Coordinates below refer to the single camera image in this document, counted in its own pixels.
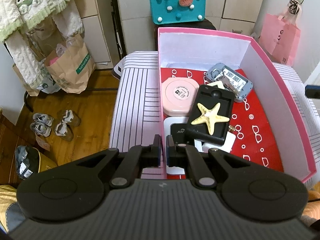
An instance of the pink paper bag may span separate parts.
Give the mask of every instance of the pink paper bag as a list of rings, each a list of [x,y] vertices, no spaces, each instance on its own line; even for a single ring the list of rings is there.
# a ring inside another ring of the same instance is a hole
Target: pink paper bag
[[[281,64],[292,66],[298,50],[301,30],[296,21],[302,12],[289,13],[288,8],[279,16],[267,14],[259,39],[259,44]]]

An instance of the bag handle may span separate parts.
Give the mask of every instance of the bag handle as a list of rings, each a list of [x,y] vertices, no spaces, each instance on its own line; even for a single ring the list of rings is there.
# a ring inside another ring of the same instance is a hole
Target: bag handle
[[[297,11],[298,12],[295,15],[290,13],[289,12],[289,6],[291,5],[291,3],[288,3],[288,5],[284,9],[284,11],[278,15],[278,19],[279,20],[285,19],[286,21],[290,22],[291,24],[296,25],[296,22],[301,17],[302,6],[301,6],[301,3],[298,0],[294,0],[294,1],[297,2],[297,6],[298,6]]]

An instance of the white towel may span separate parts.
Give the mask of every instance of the white towel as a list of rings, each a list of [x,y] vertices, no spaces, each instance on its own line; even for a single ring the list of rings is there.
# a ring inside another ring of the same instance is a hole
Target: white towel
[[[51,13],[62,12],[70,0],[0,0],[0,41],[17,29],[30,31]]]
[[[68,2],[67,8],[61,13],[52,15],[52,19],[65,38],[78,33],[81,34],[84,31],[83,23],[74,0]]]
[[[41,64],[36,60],[19,31],[9,36],[6,45],[25,82],[36,89],[44,79],[41,74]]]
[[[0,0],[0,42],[22,26],[20,12],[14,0]]]

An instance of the teal felt bag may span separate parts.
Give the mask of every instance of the teal felt bag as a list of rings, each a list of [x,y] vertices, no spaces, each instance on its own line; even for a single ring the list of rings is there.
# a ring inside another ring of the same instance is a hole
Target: teal felt bag
[[[150,0],[150,10],[155,24],[202,21],[205,0]]]

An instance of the sneaker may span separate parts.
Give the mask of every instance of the sneaker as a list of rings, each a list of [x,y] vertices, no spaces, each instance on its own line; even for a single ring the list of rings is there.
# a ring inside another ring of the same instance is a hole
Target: sneaker
[[[81,123],[81,119],[72,110],[60,110],[57,113],[58,119],[61,119],[63,123],[67,123],[70,126],[77,127]]]
[[[73,139],[73,132],[66,123],[58,123],[54,128],[54,131],[57,136],[60,136],[61,139],[64,139],[68,142],[70,142]]]
[[[46,124],[47,126],[51,126],[53,122],[53,117],[48,114],[36,113],[33,115],[33,120],[36,122],[41,122]]]
[[[51,133],[51,128],[41,122],[33,122],[30,125],[30,129],[37,135],[42,135],[44,137],[48,137]]]

